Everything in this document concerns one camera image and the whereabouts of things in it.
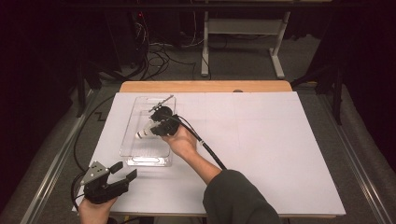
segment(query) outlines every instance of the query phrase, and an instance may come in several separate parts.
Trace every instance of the white stand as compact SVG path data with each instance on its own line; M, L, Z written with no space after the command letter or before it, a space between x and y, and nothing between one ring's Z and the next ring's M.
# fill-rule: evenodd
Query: white stand
M202 77L209 75L209 49L207 40L209 34L239 34L239 35L276 35L276 45L269 49L271 59L276 70L276 76L284 79L285 75L280 65L277 54L283 35L288 24L290 12L286 12L283 20L235 20L235 19L209 19L205 13L204 48L202 58Z

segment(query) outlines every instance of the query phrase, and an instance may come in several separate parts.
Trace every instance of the dark fabric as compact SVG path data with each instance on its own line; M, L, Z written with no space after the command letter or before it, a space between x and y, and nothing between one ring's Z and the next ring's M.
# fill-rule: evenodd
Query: dark fabric
M72 101L73 58L50 1L0 2L0 211Z
M354 17L352 25L360 29L347 52L344 81L367 130L396 172L396 29L389 29L396 13L391 6L394 1L381 0Z
M211 224L280 223L259 190L233 170L222 171L209 183L204 207Z

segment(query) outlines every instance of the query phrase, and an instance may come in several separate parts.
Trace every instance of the wooden table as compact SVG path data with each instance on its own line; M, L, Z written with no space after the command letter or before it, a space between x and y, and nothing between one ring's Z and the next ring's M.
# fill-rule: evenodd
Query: wooden table
M289 82L274 81L127 81L120 88L120 92L268 92L291 91Z

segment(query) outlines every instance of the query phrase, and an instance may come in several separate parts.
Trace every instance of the wire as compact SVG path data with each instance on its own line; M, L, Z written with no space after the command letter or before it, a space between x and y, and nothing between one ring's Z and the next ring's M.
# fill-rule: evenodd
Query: wire
M145 15L143 14L143 12L140 11L139 14L140 14L140 16L141 16L141 18L142 18L142 21L143 21L143 24L144 24L144 26L142 26L143 29L145 30L144 40L147 40L147 43L148 43L148 52L147 52L147 55L149 56L149 28L148 28L148 25L146 24Z
M191 44L191 45L187 45L187 46L181 46L182 48L189 48L189 47L195 47L198 46L200 44L202 44L204 42L204 39L202 38L199 42L197 42L196 44Z
M153 79L154 77L158 76L159 74L163 73L169 66L170 62L173 63L180 63L185 65L192 65L191 74L193 75L195 71L196 63L183 63L178 60L173 59L167 52L165 48L165 44L151 44L150 50L151 58L148 59L148 65L150 68L156 68L153 74L150 74L148 77L141 77L140 80L148 80Z
M143 43L145 43L146 38L148 36L147 31L146 31L145 27L142 24L140 24L139 22L136 21L135 24L139 27L139 30L137 31L137 34L136 34L136 38L139 37L140 32L143 30L143 40L142 40L142 44L143 44Z
M201 57L202 57L202 60L204 61L204 63L206 63L207 73L209 74L209 80L212 80L212 72L210 72L209 63L205 60L204 55L202 55Z
M187 48L187 47L193 46L194 41L195 41L195 37L196 37L196 34L197 34L197 20L196 20L195 11L192 12L192 16L194 17L194 36L192 37L192 41L191 41L191 43L189 45L181 46L183 48Z
M85 171L85 169L82 168L82 166L81 166L81 164L79 163L78 158L77 158L77 143L78 143L78 139L79 139L79 137L81 136L82 130L84 129L85 125L87 124L87 121L90 119L90 117L92 116L92 114L93 114L101 105L103 105L105 102L107 102L107 101L110 100L111 98L114 98L114 96L115 96L115 95L112 95L112 96L106 98L106 99L105 99L104 101L102 101L99 105L97 105L97 106L92 110L92 112L90 113L90 115L88 115L88 117L84 120L83 124L81 125L81 128L78 130L78 134L77 134L77 137L76 137L76 141L74 142L74 145L73 145L73 157L74 157L74 160L75 160L75 162L76 162L76 165L78 166L78 168L79 168L81 171Z
M174 121L177 121L179 124L181 124L184 128L187 129L187 131L189 131L201 144L202 146L206 149L206 151L210 154L210 156L212 156L213 160L215 160L215 162L218 164L218 166L222 169L222 170L227 170L227 168L224 166L224 164L221 162L221 160L219 159L219 157L215 154L215 152L207 145L207 143L205 143L202 138L198 135L198 133L192 128L192 126L190 125L187 126L185 123L183 123L182 121L180 121L179 119L175 119L173 117L170 116L166 116L166 115L162 115L165 118L168 119L172 119Z
M79 173L79 174L73 179L73 182L72 182L72 185L71 185L71 189L70 189L70 197L71 197L71 200L72 200L73 205L76 207L77 212L78 212L78 205L77 205L77 203L76 203L76 199L79 198L79 197L81 197L83 194L82 194L82 195L79 195L79 196L77 196L77 197L75 197L76 183L77 183L78 180L79 180L80 178L82 178L86 173L87 173L87 171L83 171L83 172Z

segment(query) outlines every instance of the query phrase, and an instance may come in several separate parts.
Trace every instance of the hand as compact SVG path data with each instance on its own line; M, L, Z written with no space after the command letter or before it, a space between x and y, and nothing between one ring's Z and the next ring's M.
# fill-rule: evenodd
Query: hand
M197 139L182 125L178 126L174 135L163 136L162 139L182 159L188 154L196 153Z
M84 198L78 207L81 224L106 224L110 208L117 198L106 203L95 204Z

